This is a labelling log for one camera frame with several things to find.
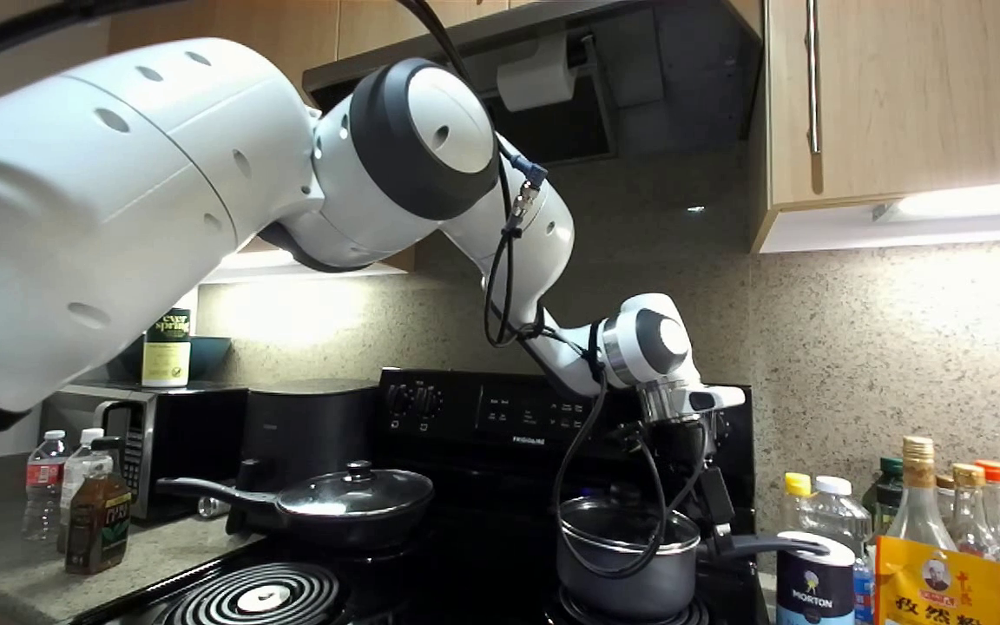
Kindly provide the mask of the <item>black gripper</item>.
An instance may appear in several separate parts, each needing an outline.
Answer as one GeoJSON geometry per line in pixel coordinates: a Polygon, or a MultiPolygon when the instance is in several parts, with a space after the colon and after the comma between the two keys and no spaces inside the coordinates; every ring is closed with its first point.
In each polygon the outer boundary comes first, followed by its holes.
{"type": "Polygon", "coordinates": [[[669,509],[689,513],[704,539],[730,533],[737,503],[726,485],[726,473],[716,461],[720,451],[720,409],[703,415],[646,419],[642,444],[654,451],[656,494],[669,509]]]}

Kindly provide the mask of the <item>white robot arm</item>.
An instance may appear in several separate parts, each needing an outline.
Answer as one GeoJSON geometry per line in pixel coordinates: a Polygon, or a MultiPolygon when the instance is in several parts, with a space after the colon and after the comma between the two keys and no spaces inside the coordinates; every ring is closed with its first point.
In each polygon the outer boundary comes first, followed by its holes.
{"type": "Polygon", "coordinates": [[[257,49],[179,38],[0,98],[0,431],[257,235],[307,268],[360,270],[435,231],[561,388],[631,388],[654,424],[748,400],[699,372],[664,292],[582,325],[540,306],[572,211],[453,68],[398,57],[316,112],[257,49]]]}

